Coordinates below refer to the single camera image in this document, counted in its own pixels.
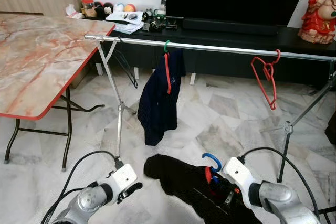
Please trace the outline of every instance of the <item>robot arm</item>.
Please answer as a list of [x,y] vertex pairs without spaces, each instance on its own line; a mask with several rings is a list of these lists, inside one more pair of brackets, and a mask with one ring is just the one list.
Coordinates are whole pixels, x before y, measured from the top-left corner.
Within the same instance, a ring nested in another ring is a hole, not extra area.
[[263,207],[275,214],[282,224],[320,223],[292,188],[270,182],[255,183],[251,172],[237,158],[230,158],[223,172],[225,178],[239,187],[247,208]]
[[129,164],[122,166],[109,177],[102,179],[96,187],[87,187],[80,191],[52,224],[87,224],[91,216],[104,205],[120,203],[135,190],[142,188],[136,183],[136,174]]

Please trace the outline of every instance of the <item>red statue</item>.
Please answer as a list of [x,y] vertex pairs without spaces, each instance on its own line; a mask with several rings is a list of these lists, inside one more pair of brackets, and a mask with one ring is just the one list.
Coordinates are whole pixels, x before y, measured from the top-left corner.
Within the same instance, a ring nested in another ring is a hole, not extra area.
[[299,36],[311,43],[332,43],[335,37],[336,0],[309,0]]

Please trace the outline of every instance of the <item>tv cabinet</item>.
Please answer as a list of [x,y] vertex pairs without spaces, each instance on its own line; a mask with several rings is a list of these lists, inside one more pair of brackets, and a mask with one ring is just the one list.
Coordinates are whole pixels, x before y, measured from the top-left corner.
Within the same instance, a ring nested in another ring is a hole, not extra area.
[[[112,32],[111,36],[157,40],[186,44],[275,50],[300,54],[336,56],[336,41],[331,44],[311,44],[297,36],[297,28],[280,27],[275,36],[260,36],[235,33],[221,33],[214,31],[198,31],[179,28],[176,31],[147,32],[139,30],[131,35]],[[105,41],[103,46],[109,49],[111,42]],[[135,44],[117,43],[130,66],[135,68],[154,69],[163,53],[162,47],[143,46]],[[183,49],[186,71],[193,74],[216,74],[242,78],[255,78],[250,62],[252,55],[230,54]],[[272,57],[262,57],[266,62],[273,61]],[[98,53],[92,57],[94,63],[100,63]],[[329,64],[327,62],[282,58],[275,65],[276,81],[304,83],[317,88],[325,85],[328,79]]]

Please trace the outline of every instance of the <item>red table edge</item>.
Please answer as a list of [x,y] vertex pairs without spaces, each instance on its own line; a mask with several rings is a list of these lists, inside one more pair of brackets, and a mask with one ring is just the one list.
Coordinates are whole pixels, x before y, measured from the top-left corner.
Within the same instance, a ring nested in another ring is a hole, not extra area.
[[[106,36],[109,36],[116,25],[114,25],[111,30],[106,34]],[[80,65],[80,67],[77,69],[77,71],[72,75],[72,77],[68,80],[68,82],[63,86],[63,88],[58,92],[58,94],[55,96],[55,98],[49,103],[49,105],[42,111],[42,113],[38,116],[26,116],[26,115],[12,115],[12,114],[4,114],[0,113],[0,116],[6,117],[6,118],[15,118],[15,119],[22,119],[22,120],[30,120],[30,121],[37,121],[43,118],[48,111],[51,109],[51,107],[56,103],[56,101],[60,98],[60,96],[64,93],[64,91],[67,89],[67,87],[72,83],[74,78],[79,74],[79,72],[83,69],[83,67],[88,63],[88,61],[91,59],[91,57],[96,53],[98,50],[97,47],[91,52],[91,54],[86,58],[86,60]]]

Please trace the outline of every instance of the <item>marble table top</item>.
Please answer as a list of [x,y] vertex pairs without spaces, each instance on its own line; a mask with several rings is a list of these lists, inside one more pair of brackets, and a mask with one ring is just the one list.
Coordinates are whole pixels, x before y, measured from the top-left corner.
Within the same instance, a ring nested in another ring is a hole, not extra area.
[[97,50],[85,34],[114,23],[0,14],[0,116],[39,120]]

